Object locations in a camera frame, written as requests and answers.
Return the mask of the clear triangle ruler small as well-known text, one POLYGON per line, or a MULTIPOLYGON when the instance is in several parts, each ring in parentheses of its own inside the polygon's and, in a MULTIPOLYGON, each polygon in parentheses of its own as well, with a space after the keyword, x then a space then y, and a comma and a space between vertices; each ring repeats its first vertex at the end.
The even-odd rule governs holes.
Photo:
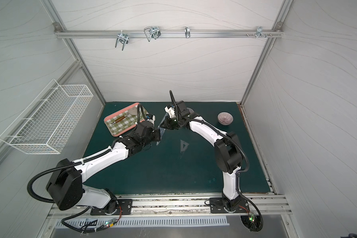
POLYGON ((188 149, 188 146, 189 146, 189 143, 187 143, 183 140, 180 141, 180 158, 182 158, 184 156, 184 153, 188 149))

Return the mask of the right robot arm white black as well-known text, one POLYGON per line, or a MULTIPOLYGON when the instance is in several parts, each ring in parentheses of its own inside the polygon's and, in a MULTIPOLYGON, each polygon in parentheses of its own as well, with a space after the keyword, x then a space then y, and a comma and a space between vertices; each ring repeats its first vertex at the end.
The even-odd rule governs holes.
POLYGON ((172 102, 165 107, 166 115, 160 127, 166 130, 186 128, 202 136, 214 148, 215 160, 223 173, 222 203, 232 213, 242 201, 238 173, 250 168, 235 133, 226 133, 208 123, 198 113, 186 107, 184 101, 172 102))

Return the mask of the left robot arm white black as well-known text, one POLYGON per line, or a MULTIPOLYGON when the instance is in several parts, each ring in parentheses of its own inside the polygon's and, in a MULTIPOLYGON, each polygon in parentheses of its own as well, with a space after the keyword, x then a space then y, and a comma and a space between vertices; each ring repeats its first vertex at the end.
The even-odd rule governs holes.
POLYGON ((96 173, 139 153, 145 146, 160 139, 159 129, 151 122, 142 121, 136 125, 134 131, 115 140, 107 149, 76 160, 78 165, 71 168, 53 172, 46 190, 61 211, 74 206, 90 206, 112 214, 117 206, 115 195, 108 189, 97 189, 83 183, 96 173))

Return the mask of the green checkered cloth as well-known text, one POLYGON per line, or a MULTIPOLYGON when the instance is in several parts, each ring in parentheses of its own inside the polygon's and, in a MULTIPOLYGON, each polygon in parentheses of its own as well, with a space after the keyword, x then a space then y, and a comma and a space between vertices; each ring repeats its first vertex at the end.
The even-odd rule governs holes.
POLYGON ((134 103, 104 118, 104 123, 112 136, 119 136, 136 127, 138 105, 139 103, 134 103))

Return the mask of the pink tray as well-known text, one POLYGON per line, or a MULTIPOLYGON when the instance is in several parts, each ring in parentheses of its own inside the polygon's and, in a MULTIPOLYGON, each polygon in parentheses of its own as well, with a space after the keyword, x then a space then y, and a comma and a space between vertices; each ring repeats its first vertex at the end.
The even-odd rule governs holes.
POLYGON ((154 116, 140 103, 129 105, 104 118, 104 123, 113 137, 135 128, 139 122, 154 120, 154 116))

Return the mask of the striped ceramic bowl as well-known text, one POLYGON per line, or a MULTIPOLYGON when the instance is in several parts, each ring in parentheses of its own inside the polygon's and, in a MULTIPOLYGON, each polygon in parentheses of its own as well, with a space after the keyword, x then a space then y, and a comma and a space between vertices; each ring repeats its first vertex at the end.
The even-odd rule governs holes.
POLYGON ((234 121, 233 116, 227 112, 219 113, 217 116, 217 119, 218 119, 218 122, 224 126, 228 126, 234 121))

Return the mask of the white vent strip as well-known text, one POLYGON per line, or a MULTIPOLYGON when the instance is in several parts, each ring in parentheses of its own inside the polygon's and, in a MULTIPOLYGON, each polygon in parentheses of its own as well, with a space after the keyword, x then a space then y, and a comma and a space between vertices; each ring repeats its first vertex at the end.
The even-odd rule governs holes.
MULTIPOLYGON (((67 224, 89 229, 109 225, 110 220, 104 218, 80 218, 66 221, 67 224)), ((212 227, 229 226, 226 216, 187 216, 187 217, 123 217, 114 224, 119 228, 141 228, 141 227, 212 227)))

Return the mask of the wooden handled spatula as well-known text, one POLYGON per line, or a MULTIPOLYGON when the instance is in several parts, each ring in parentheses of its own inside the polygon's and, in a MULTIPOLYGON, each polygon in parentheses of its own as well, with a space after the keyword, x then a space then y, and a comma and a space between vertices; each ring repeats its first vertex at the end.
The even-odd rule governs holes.
POLYGON ((116 118, 116 119, 111 123, 111 125, 117 124, 117 123, 121 122, 121 121, 124 120, 126 117, 127 117, 126 115, 123 115, 123 116, 121 116, 121 117, 116 118))

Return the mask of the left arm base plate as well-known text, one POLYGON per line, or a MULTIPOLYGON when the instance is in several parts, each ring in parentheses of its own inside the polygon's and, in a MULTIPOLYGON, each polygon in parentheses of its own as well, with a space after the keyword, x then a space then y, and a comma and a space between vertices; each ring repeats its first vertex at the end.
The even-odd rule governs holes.
POLYGON ((93 207, 90 211, 91 216, 112 216, 112 215, 130 215, 132 209, 132 199, 118 199, 117 201, 110 201, 109 205, 104 208, 93 207))

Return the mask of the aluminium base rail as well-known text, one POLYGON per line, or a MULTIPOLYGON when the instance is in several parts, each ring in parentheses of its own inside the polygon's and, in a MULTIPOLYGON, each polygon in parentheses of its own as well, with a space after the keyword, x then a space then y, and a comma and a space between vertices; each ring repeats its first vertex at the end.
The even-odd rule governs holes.
MULTIPOLYGON (((204 202, 219 193, 150 194, 125 195, 119 199, 132 199, 130 215, 124 216, 200 216, 213 215, 204 202)), ((291 215, 292 210, 284 195, 248 193, 250 212, 261 215, 291 215)), ((246 213, 221 213, 226 215, 247 215, 246 213)))

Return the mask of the metal bracket clip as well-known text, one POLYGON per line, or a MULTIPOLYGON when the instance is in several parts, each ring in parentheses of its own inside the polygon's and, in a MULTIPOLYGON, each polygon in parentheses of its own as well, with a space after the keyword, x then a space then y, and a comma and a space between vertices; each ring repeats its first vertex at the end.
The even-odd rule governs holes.
POLYGON ((190 28, 188 26, 184 28, 184 34, 186 39, 190 38, 190 28))

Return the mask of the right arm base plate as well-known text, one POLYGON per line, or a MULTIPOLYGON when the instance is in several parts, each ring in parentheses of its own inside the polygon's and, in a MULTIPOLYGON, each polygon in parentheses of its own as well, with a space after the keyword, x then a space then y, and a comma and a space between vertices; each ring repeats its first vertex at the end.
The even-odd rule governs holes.
POLYGON ((236 199, 229 200, 223 197, 212 197, 204 202, 204 204, 210 207, 212 214, 221 213, 248 213, 250 208, 248 201, 244 198, 237 197, 236 199))

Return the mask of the metal bracket right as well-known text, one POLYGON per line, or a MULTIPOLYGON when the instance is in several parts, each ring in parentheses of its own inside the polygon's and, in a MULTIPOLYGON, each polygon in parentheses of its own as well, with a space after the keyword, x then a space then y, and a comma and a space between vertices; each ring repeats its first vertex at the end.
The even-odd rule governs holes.
POLYGON ((271 38, 272 34, 265 33, 263 28, 260 26, 256 29, 256 31, 254 33, 252 33, 252 34, 247 33, 246 36, 254 37, 254 38, 258 39, 258 38, 271 38))

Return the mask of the aluminium top rail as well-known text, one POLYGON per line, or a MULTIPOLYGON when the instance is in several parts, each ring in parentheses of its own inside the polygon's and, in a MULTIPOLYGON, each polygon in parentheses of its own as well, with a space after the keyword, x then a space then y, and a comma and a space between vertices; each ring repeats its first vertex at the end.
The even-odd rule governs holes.
MULTIPOLYGON (((184 29, 179 30, 160 30, 160 39, 186 39, 184 29)), ((247 33, 252 34, 253 30, 194 30, 190 29, 191 38, 248 38, 247 33)), ((130 39, 146 39, 143 30, 67 30, 56 32, 55 35, 60 39, 116 39, 121 32, 125 33, 130 39)), ((283 31, 264 30, 265 33, 272 34, 271 38, 281 38, 283 31)))

